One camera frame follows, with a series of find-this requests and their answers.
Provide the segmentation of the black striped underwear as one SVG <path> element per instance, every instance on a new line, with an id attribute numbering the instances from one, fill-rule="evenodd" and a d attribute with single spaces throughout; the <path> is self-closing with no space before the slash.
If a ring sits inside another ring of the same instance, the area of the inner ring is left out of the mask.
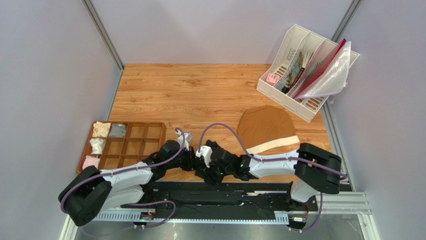
<path id="1" fill-rule="evenodd" d="M 219 145 L 215 141 L 207 140 L 205 145 L 195 151 L 195 168 L 210 176 L 221 176 L 219 167 L 214 159 L 214 150 Z"/>

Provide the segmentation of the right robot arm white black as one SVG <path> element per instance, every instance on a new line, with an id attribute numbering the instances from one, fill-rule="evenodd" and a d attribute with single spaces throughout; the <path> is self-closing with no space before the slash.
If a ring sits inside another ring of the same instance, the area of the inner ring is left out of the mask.
<path id="1" fill-rule="evenodd" d="M 268 176 L 294 175 L 287 196 L 290 201 L 305 203 L 310 197 L 324 193 L 336 195 L 340 182 L 347 176 L 341 172 L 342 159 L 310 143 L 299 149 L 275 155 L 236 155 L 220 146 L 202 146 L 195 153 L 201 163 L 201 177 L 207 183 L 219 184 L 225 176 L 242 181 Z"/>

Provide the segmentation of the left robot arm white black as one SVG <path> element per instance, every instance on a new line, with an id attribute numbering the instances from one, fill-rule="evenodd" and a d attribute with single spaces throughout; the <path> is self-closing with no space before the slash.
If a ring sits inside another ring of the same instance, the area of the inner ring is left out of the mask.
<path id="1" fill-rule="evenodd" d="M 139 202 L 143 186 L 163 178 L 169 169 L 197 171 L 206 165 L 189 145 L 190 132 L 177 128 L 177 141 L 169 140 L 145 161 L 113 170 L 84 169 L 58 196 L 63 213 L 76 226 L 92 221 L 100 212 Z"/>

